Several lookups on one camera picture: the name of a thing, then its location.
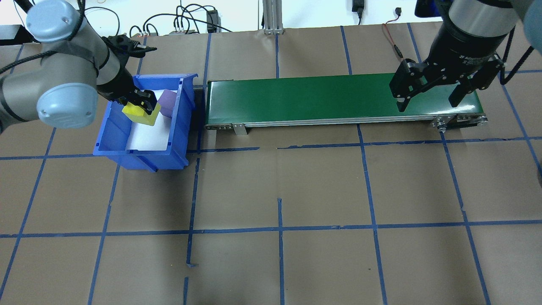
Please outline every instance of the blue tape line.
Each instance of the blue tape line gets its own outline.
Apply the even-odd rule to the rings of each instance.
[[[218,148],[218,149],[202,149],[200,153],[223,153],[228,151],[248,151],[248,150],[259,150],[259,147],[239,147],[239,148]],[[187,150],[188,154],[195,154],[195,150]]]
[[[410,145],[410,144],[437,144],[442,143],[440,140],[423,140],[423,141],[399,141],[399,142],[368,142],[364,143],[363,146],[379,146],[379,145]]]
[[[107,232],[106,236],[151,236],[151,235],[184,235],[190,234],[189,230],[164,230],[164,231],[132,231],[132,232]]]
[[[542,219],[531,220],[493,220],[493,221],[470,221],[470,226],[498,226],[498,225],[537,225],[542,224]]]
[[[0,157],[0,161],[3,161],[3,160],[33,160],[33,159],[45,159],[45,156]]]
[[[418,58],[418,62],[422,62],[422,57],[420,56],[420,51],[418,50],[418,44],[416,43],[416,39],[414,38],[414,33],[412,32],[412,27],[410,26],[410,22],[406,24],[408,27],[408,32],[410,33],[410,38],[412,39],[412,44],[414,45],[414,51],[416,51],[416,57]]]
[[[359,143],[343,143],[343,144],[308,144],[308,145],[291,145],[288,147],[279,147],[277,149],[301,149],[301,148],[332,148],[332,147],[358,147]]]
[[[385,224],[378,228],[433,228],[433,227],[460,227],[465,223],[426,223],[426,224]]]
[[[207,71],[209,70],[209,54],[211,51],[211,35],[212,33],[209,33],[207,35],[207,49],[205,51],[205,66],[203,70],[203,85],[207,85]]]
[[[346,225],[346,226],[291,226],[283,227],[283,231],[327,231],[327,230],[363,230],[373,229],[372,225]]]
[[[522,70],[516,73],[542,73],[542,70]]]
[[[107,205],[107,212],[105,214],[104,227],[102,228],[100,245],[98,246],[98,254],[96,255],[96,263],[94,264],[94,273],[92,274],[91,289],[88,293],[88,303],[87,305],[92,304],[92,299],[94,297],[94,288],[96,287],[96,278],[98,277],[98,270],[100,268],[101,254],[104,249],[105,236],[107,233],[107,225],[109,224],[109,216],[111,215],[111,203],[113,202],[113,197],[115,195],[115,190],[117,188],[117,181],[119,178],[120,165],[117,165],[115,170],[115,176],[113,178],[113,184],[111,185],[111,194],[109,195],[109,203]]]
[[[533,148],[533,145],[531,144],[531,140],[529,139],[529,136],[527,135],[527,131],[525,130],[525,127],[523,126],[523,123],[521,122],[521,119],[519,118],[518,111],[515,109],[514,103],[512,102],[512,97],[510,97],[508,89],[506,89],[505,85],[502,85],[502,90],[505,92],[506,99],[508,100],[508,103],[510,104],[512,111],[514,112],[515,119],[518,121],[519,128],[521,128],[521,133],[523,133],[523,136],[527,139],[527,146],[529,146],[529,150],[531,151],[531,155],[533,156],[534,164],[537,165],[538,173],[542,175],[542,167],[540,166],[540,162],[538,161],[536,152],[534,152],[534,148]]]
[[[190,226],[189,226],[190,234],[188,235],[188,246],[186,248],[186,264],[189,267],[194,267],[194,265],[191,263],[192,239],[193,239],[193,231],[194,231],[194,218],[196,216],[196,200],[197,200],[197,194],[198,194],[198,174],[199,174],[200,160],[201,159],[198,158],[196,161],[196,172],[194,173],[194,187],[192,191],[192,207],[190,209]]]
[[[49,137],[49,143],[47,143],[47,150],[45,151],[45,157],[49,157],[49,151],[51,150],[51,145],[53,145],[53,139],[55,138],[56,127],[51,131],[51,136]]]
[[[280,275],[280,305],[285,305],[284,296],[284,243],[282,240],[282,198],[277,199],[279,210],[279,275]]]
[[[184,287],[183,287],[183,305],[186,305],[188,302],[188,276],[184,278]]]
[[[480,285],[482,286],[483,297],[486,300],[486,305],[491,305],[491,301],[489,299],[489,293],[487,292],[486,281],[484,280],[483,273],[482,273],[482,268],[480,266],[480,261],[478,260],[478,253],[476,251],[476,246],[474,245],[474,238],[473,238],[472,232],[470,230],[467,213],[463,209],[464,208],[463,197],[461,196],[461,191],[459,190],[459,183],[457,181],[457,176],[455,175],[454,164],[453,164],[453,162],[451,160],[450,151],[449,151],[448,145],[446,143],[446,138],[444,137],[444,134],[442,134],[442,133],[441,133],[441,138],[442,138],[442,145],[444,146],[444,153],[446,154],[446,159],[448,160],[448,167],[450,169],[451,178],[452,178],[452,180],[454,182],[455,193],[457,195],[457,200],[459,201],[459,207],[461,208],[461,214],[463,215],[463,222],[464,222],[465,228],[467,230],[467,236],[469,238],[470,249],[472,250],[473,257],[474,257],[474,264],[476,265],[476,270],[478,272],[478,278],[480,279]]]
[[[80,155],[52,155],[52,156],[47,156],[47,159],[92,158],[92,157],[101,157],[101,156],[95,156],[95,155],[93,155],[93,154],[80,154]]]
[[[91,237],[101,236],[101,232],[71,232],[71,233],[26,233],[22,238],[36,237]]]
[[[350,54],[348,53],[348,44],[346,43],[346,35],[344,34],[343,26],[340,26],[340,32],[343,36],[344,52],[346,53],[346,64],[348,65],[348,75],[352,75],[352,65],[350,65]]]
[[[8,267],[6,268],[6,271],[5,271],[5,274],[4,274],[4,280],[2,280],[2,286],[0,286],[0,300],[2,299],[2,295],[4,294],[5,285],[8,282],[9,273],[11,271],[11,267],[13,266],[13,261],[15,260],[15,255],[17,254],[17,249],[19,248],[19,243],[21,242],[24,227],[27,224],[28,215],[30,214],[30,209],[32,208],[32,203],[34,202],[34,197],[36,196],[37,187],[40,184],[40,179],[41,179],[41,175],[43,174],[43,168],[45,167],[45,162],[46,162],[45,159],[43,159],[43,161],[41,162],[40,171],[38,172],[36,182],[34,183],[34,188],[32,189],[32,195],[30,196],[30,200],[28,201],[27,210],[24,212],[23,221],[21,223],[19,233],[17,234],[17,240],[15,241],[13,251],[11,252],[11,257],[9,259]]]
[[[373,205],[373,198],[372,198],[372,192],[371,192],[371,181],[369,180],[369,169],[367,168],[367,158],[365,155],[365,145],[363,142],[363,135],[362,130],[359,127],[359,124],[357,125],[358,128],[358,137],[359,137],[359,144],[362,149],[362,163],[363,163],[363,173],[365,175],[365,185],[367,187],[367,197],[369,198],[369,210],[371,212],[371,225],[373,229],[373,238],[375,240],[375,252],[376,252],[376,262],[378,265],[378,276],[380,278],[380,289],[382,291],[382,302],[384,305],[388,305],[388,297],[386,295],[386,286],[384,283],[384,271],[382,269],[382,258],[380,255],[380,243],[378,241],[378,225],[376,222],[376,216],[375,216],[375,207]]]
[[[275,34],[275,78],[279,77],[279,35]]]
[[[207,35],[207,48],[205,50],[205,65],[203,67],[203,85],[202,85],[202,109],[200,111],[200,118],[199,118],[199,127],[198,127],[198,142],[197,142],[197,153],[201,153],[202,149],[202,140],[203,140],[203,128],[205,126],[205,112],[207,108],[207,103],[205,101],[205,94],[207,92],[207,73],[209,71],[209,56],[211,53],[211,36],[212,33],[209,33]]]
[[[19,60],[19,58],[21,58],[21,53],[23,52],[23,47],[24,47],[24,45],[21,45],[21,47],[19,48],[19,53],[17,53],[17,56],[15,57],[15,61],[17,61],[17,60]],[[13,71],[15,71],[15,67],[11,68],[11,70],[9,71],[9,74],[13,74]]]
[[[144,46],[147,45],[147,37],[143,38],[143,45]],[[144,56],[139,59],[139,65],[137,66],[137,72],[136,72],[137,75],[139,75],[140,72],[141,72],[141,64],[143,63],[143,58],[144,58]]]
[[[519,138],[488,138],[488,139],[456,139],[446,140],[447,143],[476,143],[476,142],[502,142],[502,141],[525,141],[524,137]]]
[[[542,219],[524,220],[489,220],[469,221],[469,226],[500,226],[500,225],[537,225]],[[431,228],[431,227],[458,227],[465,223],[419,223],[419,224],[379,224],[378,228]],[[370,230],[372,225],[330,225],[330,226],[288,226],[282,227],[255,227],[230,229],[201,229],[201,230],[165,230],[165,231],[127,231],[107,232],[106,236],[149,236],[149,235],[184,235],[184,234],[231,234],[252,232],[278,232],[282,231],[328,231],[328,230]],[[24,233],[21,238],[50,238],[50,237],[96,237],[101,232],[69,232],[69,233]],[[17,238],[18,234],[0,234],[0,238]]]

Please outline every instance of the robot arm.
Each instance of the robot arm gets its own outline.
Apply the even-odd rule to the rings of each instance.
[[[79,17],[64,0],[45,0],[29,10],[30,32],[42,42],[43,52],[55,53],[44,57],[38,70],[0,78],[0,132],[38,118],[57,128],[87,126],[95,118],[98,93],[147,115],[155,110],[152,91],[139,90],[124,67],[127,56],[119,61],[119,50],[111,50],[86,20],[73,39],[66,40]],[[113,38],[128,40],[133,47],[125,36]]]
[[[390,82],[400,112],[414,96],[434,86],[457,84],[448,98],[452,107],[457,107],[466,94],[487,89],[504,66],[495,51],[516,25],[518,13],[527,20],[533,8],[542,6],[542,0],[434,3],[443,24],[429,56],[420,63],[404,59]]]

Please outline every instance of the purple block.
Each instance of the purple block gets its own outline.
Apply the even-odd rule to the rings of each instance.
[[[164,93],[162,93],[162,96],[158,99],[158,103],[162,108],[160,109],[160,113],[164,117],[171,118],[173,116],[173,108],[175,107],[175,100],[177,99],[177,93],[170,91],[170,90],[164,90]]]

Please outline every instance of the power adapter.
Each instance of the power adapter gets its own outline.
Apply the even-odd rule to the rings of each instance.
[[[365,0],[352,0],[352,11],[358,13],[358,17],[361,20],[363,10],[365,9]]]

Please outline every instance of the white wall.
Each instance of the white wall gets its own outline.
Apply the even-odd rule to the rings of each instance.
[[[140,26],[150,16],[163,12],[175,13],[178,0],[87,0],[86,7],[107,7],[120,16],[120,32],[126,33],[131,26]],[[76,6],[76,0],[69,0]],[[261,0],[184,0],[183,5],[198,3],[214,5],[222,18],[222,26],[232,31],[251,31],[260,28]],[[438,21],[440,18],[417,18],[414,16],[416,0],[366,0],[362,24],[379,24],[394,19],[395,7],[401,7],[403,15],[398,22]],[[358,16],[351,12],[352,0],[282,0],[285,28],[332,27],[358,24]],[[23,19],[25,13],[19,9]],[[207,20],[203,11],[194,12],[194,18]],[[88,20],[100,35],[114,35],[117,19],[105,10],[87,11]],[[161,35],[173,31],[173,16],[154,18],[151,23]],[[0,1],[0,24],[21,24],[12,0]],[[200,24],[205,32],[205,24]]]

